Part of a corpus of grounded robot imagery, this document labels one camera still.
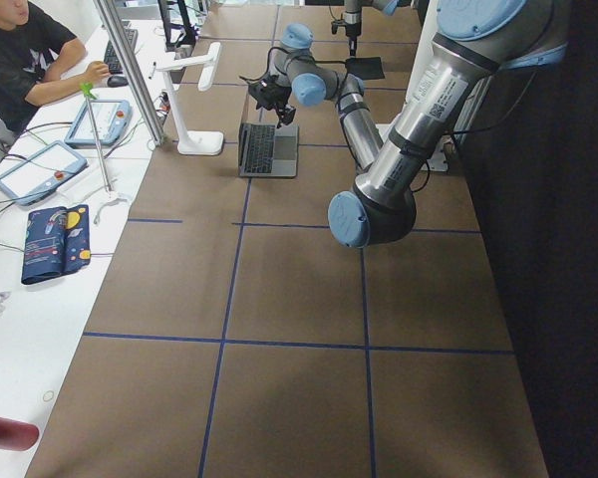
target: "red cylinder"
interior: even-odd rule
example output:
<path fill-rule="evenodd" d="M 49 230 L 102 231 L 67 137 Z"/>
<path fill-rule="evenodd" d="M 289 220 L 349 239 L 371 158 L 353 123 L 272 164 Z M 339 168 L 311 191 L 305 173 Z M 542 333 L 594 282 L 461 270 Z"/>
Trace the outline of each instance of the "red cylinder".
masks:
<path fill-rule="evenodd" d="M 40 430 L 36 425 L 0 417 L 0 449 L 28 450 L 39 436 Z"/>

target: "blue and white tablet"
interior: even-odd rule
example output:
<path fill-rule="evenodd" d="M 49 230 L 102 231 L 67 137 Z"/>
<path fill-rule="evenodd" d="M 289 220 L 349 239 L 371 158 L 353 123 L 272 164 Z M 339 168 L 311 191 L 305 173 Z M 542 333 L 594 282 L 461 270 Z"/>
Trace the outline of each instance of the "blue and white tablet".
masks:
<path fill-rule="evenodd" d="M 26 206 L 45 198 L 87 166 L 83 156 L 54 141 L 0 174 L 0 189 Z"/>
<path fill-rule="evenodd" d="M 111 146 L 120 139 L 131 118 L 131 105 L 126 100 L 92 100 L 100 144 Z M 64 139 L 71 147 L 95 147 L 91 119 L 85 101 Z"/>

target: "black wall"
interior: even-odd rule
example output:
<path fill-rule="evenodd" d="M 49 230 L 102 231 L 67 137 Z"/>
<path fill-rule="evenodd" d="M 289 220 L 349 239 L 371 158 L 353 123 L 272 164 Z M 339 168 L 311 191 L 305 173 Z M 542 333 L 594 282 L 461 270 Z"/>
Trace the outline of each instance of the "black wall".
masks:
<path fill-rule="evenodd" d="M 461 153 L 550 477 L 596 478 L 598 1 L 572 3 L 565 62 Z M 530 74 L 497 75 L 472 128 Z"/>

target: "notebook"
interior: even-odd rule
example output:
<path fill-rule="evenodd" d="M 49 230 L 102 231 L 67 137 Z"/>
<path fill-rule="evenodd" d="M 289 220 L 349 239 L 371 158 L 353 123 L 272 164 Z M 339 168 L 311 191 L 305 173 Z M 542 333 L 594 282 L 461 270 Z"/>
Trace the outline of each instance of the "notebook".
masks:
<path fill-rule="evenodd" d="M 246 92 L 239 125 L 239 175 L 241 177 L 295 177 L 299 127 L 293 124 L 248 122 L 250 95 Z"/>

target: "keyboard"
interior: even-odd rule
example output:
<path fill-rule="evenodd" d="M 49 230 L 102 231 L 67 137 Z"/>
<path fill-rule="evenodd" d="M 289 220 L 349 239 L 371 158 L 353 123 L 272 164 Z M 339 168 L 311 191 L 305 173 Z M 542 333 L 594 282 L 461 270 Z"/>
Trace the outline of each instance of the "keyboard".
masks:
<path fill-rule="evenodd" d="M 244 164 L 245 172 L 267 174 L 272 171 L 274 124 L 251 124 Z"/>
<path fill-rule="evenodd" d="M 136 48 L 136 44 L 138 43 L 138 30 L 135 30 L 133 28 L 125 28 L 124 32 L 127 35 L 127 40 L 129 40 L 131 49 L 134 50 Z M 120 59 L 118 58 L 118 55 L 116 54 L 116 51 L 113 48 L 111 40 L 109 40 L 107 50 L 104 52 L 103 61 L 104 63 L 109 65 L 109 72 L 111 72 L 111 75 L 116 75 L 122 72 L 122 63 L 120 63 Z"/>

